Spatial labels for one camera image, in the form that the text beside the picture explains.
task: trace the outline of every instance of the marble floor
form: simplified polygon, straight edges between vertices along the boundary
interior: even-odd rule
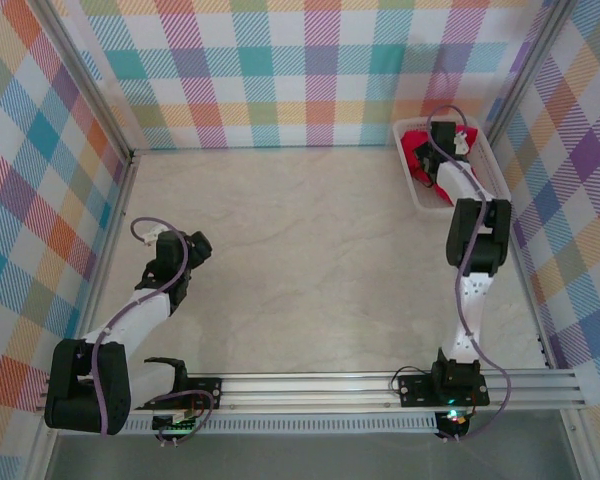
[[[169,356],[218,373],[428,368],[455,326],[449,222],[416,216],[393,149],[142,157],[97,323],[127,301],[153,257],[128,231],[145,215],[202,230],[214,251],[134,363]],[[511,257],[489,293],[482,344],[504,367],[544,366]]]

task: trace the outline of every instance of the plaid wallpaper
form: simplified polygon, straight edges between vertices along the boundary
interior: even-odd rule
[[[54,3],[130,143],[173,149],[385,144],[448,102],[485,121],[552,2]]]
[[[541,321],[600,442],[600,0],[578,2],[496,156]]]
[[[122,171],[25,0],[1,0],[0,480],[26,463],[53,348],[74,334]]]

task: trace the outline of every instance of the white plastic container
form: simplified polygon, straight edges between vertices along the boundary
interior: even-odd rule
[[[436,115],[433,117],[433,120],[462,123],[462,120],[458,115]],[[489,145],[489,142],[487,142],[487,137],[485,137],[484,132],[473,117],[467,116],[467,125],[478,129],[478,137],[476,138],[473,147],[471,147],[471,151],[467,155],[467,159],[469,160],[471,167],[473,167],[478,180],[493,196],[511,200],[509,187],[504,181],[498,162],[496,162],[491,146]],[[402,150],[401,140],[406,132],[412,130],[426,131],[426,129],[427,117],[409,118],[398,120],[393,124],[393,135],[396,140],[398,151],[400,152],[402,168],[404,168],[409,191],[411,192],[411,198],[413,198],[413,203],[416,206],[418,215],[423,218],[450,219],[453,216],[454,207],[442,200],[433,188],[427,188],[411,177],[407,165],[407,157]]]

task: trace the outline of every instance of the checkered pattern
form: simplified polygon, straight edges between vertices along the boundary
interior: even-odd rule
[[[82,30],[69,2],[82,9]],[[537,30],[525,19],[541,9],[533,0],[54,3],[131,143],[153,149],[385,144],[393,120],[448,102],[485,120]]]
[[[600,439],[600,1],[578,2],[496,154],[541,321]]]
[[[122,168],[26,1],[1,0],[0,480],[26,464],[27,426],[55,344],[74,334]]]

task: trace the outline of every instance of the red object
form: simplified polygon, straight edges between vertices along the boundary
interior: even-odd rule
[[[469,150],[473,147],[473,144],[476,141],[478,136],[478,130],[472,127],[463,127],[462,125],[456,126],[456,132],[467,132],[467,145],[469,145]],[[404,151],[404,156],[407,159],[407,166],[409,167],[409,173],[411,176],[418,180],[420,183],[429,186],[430,180],[429,176],[422,170],[420,166],[420,162],[418,162],[418,158],[413,151],[421,146],[424,143],[427,143],[429,139],[427,138],[427,132],[423,132],[420,130],[412,130],[410,132],[406,132],[401,140],[402,150]],[[436,194],[444,201],[453,205],[453,202],[442,188],[438,185],[434,184],[432,188],[435,190]]]

